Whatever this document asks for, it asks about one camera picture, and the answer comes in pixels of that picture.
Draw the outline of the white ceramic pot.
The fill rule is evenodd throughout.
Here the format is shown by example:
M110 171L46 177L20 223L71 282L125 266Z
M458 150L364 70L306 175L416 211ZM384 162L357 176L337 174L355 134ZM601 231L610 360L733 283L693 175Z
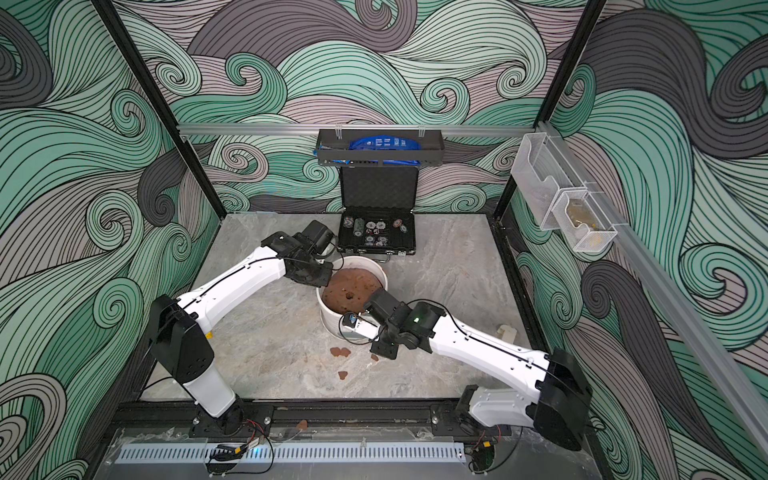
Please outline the white ceramic pot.
M341 326L340 320L345 313L361 314L379 288L388 289L388 278L378 262L354 255L334 260L329 284L316 289L322 325L334 337L358 343L363 336Z

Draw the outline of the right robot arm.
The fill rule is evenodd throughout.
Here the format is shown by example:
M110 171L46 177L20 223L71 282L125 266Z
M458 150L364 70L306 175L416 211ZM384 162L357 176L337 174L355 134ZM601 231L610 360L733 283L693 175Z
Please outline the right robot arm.
M437 301L397 300L383 288L362 313L346 313L341 331L369 340L373 354L394 360L400 348L422 350L467 364L503 383L468 386L459 414L486 427L530 428L571 451L582 448L593 389L575 356L524 348L458 320Z

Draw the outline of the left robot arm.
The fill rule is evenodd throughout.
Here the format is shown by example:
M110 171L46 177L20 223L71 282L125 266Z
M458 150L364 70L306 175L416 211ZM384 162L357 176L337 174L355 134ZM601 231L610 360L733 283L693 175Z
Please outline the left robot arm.
M303 230L278 231L234 266L181 295L163 294L149 310L149 353L208 418L244 421L240 398L216 365L210 336L236 308L283 279L325 287L333 264L327 260L333 232L312 220Z

